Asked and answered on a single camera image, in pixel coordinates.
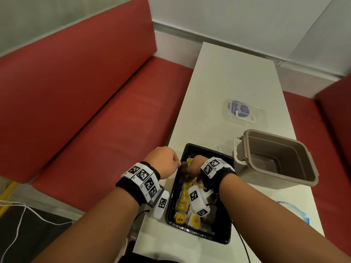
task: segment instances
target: black plastic tray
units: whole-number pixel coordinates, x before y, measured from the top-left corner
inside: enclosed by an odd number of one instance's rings
[[[221,158],[222,160],[226,161],[228,164],[233,166],[234,160],[232,157],[220,153],[218,151],[206,149],[201,146],[197,146],[194,144],[188,143],[185,146],[185,149],[183,151],[183,155],[180,161],[184,162],[188,159],[188,157],[194,158],[196,155],[202,155],[207,158],[212,158],[212,157],[218,157]],[[221,243],[221,244],[228,244],[230,242],[230,235],[231,235],[231,230],[232,230],[232,221],[229,217],[229,214],[227,210],[224,208],[223,204],[220,202],[220,200],[217,200],[217,212],[216,212],[216,219],[214,223],[211,225],[212,231],[214,232],[213,234],[209,234],[200,230],[195,230],[187,225],[178,225],[174,222],[174,216],[176,214],[175,211],[175,206],[177,204],[177,200],[180,195],[181,191],[181,185],[183,184],[183,179],[184,176],[182,174],[181,168],[178,169],[177,174],[175,176],[167,212],[166,212],[166,222],[173,226],[176,227],[180,230],[186,231],[190,234],[197,235],[199,237]]]

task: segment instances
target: brown plastic container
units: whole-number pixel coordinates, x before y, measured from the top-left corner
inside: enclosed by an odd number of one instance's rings
[[[234,138],[234,168],[247,183],[273,189],[315,186],[318,172],[300,141],[248,129]]]

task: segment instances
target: hand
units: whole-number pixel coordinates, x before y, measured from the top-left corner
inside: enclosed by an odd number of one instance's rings
[[[170,177],[181,166],[176,152],[168,146],[158,146],[144,161],[160,173],[161,180]]]
[[[193,177],[198,177],[200,175],[201,166],[208,158],[197,155],[194,157],[193,161],[190,163],[189,167],[185,169],[185,172]]]

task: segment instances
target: red cushion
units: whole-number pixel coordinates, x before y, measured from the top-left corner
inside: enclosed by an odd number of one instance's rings
[[[284,92],[297,140],[311,152],[319,172],[312,187],[325,236],[351,256],[351,182],[316,101]]]
[[[132,0],[0,58],[0,174],[28,182],[156,51]]]
[[[351,74],[316,97],[351,168]]]
[[[128,168],[164,145],[192,71],[152,57],[32,185],[89,211]]]

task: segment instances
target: yellow stripe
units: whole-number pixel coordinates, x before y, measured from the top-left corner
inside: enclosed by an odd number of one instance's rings
[[[6,200],[8,195],[12,192],[12,190],[18,185],[16,182],[12,182],[0,195],[0,200]],[[9,206],[0,208],[0,218],[1,216],[8,210]]]

